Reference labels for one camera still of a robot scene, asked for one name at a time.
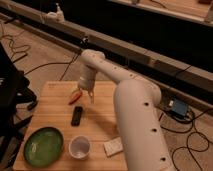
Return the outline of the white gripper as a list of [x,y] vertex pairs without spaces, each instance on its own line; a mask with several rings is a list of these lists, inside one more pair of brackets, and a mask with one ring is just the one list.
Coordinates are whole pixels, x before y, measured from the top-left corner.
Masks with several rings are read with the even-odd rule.
[[97,71],[87,65],[82,66],[81,75],[78,80],[78,87],[72,91],[72,94],[81,92],[82,89],[90,91],[88,93],[91,103],[94,103],[94,89]]

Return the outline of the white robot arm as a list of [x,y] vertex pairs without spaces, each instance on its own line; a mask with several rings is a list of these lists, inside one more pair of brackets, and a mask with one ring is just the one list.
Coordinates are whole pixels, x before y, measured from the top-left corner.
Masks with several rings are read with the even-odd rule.
[[157,118],[159,86],[109,62],[103,52],[86,49],[79,59],[78,88],[88,92],[91,102],[98,72],[116,84],[113,104],[128,171],[175,171]]

